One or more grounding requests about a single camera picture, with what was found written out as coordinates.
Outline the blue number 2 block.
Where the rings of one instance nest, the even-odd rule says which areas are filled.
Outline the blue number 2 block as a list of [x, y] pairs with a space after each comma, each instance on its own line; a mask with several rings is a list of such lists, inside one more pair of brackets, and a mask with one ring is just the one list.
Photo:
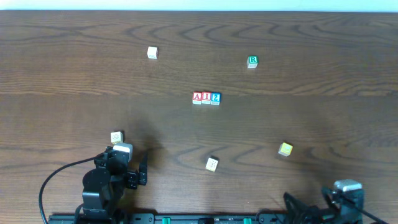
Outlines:
[[212, 93], [211, 94], [211, 105], [220, 105], [221, 102], [221, 94], [220, 93]]

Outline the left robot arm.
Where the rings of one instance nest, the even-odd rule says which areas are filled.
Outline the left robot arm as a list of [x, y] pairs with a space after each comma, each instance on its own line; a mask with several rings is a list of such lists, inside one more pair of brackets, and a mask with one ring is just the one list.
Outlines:
[[94, 158], [96, 168], [82, 180], [83, 203], [75, 210], [73, 223], [129, 223], [128, 215], [118, 208], [125, 189], [136, 190], [147, 184], [147, 154], [138, 170], [129, 170], [131, 152], [108, 146]]

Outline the red letter I block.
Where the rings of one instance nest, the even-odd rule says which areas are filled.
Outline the red letter I block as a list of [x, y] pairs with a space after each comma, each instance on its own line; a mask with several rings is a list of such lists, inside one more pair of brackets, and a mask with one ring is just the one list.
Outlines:
[[201, 93], [201, 103], [210, 105], [211, 104], [211, 92], [202, 92]]

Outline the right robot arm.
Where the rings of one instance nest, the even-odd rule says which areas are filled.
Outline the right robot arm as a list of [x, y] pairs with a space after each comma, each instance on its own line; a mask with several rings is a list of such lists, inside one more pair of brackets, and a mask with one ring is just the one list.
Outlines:
[[306, 205], [286, 192], [284, 202], [287, 209], [287, 222], [293, 224], [362, 223], [363, 216], [366, 216], [374, 223], [387, 223], [365, 211], [363, 189], [344, 192], [340, 189], [322, 187], [321, 192], [328, 205], [327, 208]]

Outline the red letter A block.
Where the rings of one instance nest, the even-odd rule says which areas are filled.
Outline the red letter A block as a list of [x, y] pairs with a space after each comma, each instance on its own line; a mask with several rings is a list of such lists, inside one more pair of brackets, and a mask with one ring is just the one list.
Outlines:
[[192, 103], [194, 105], [201, 105], [202, 104], [202, 92], [194, 91], [192, 95]]

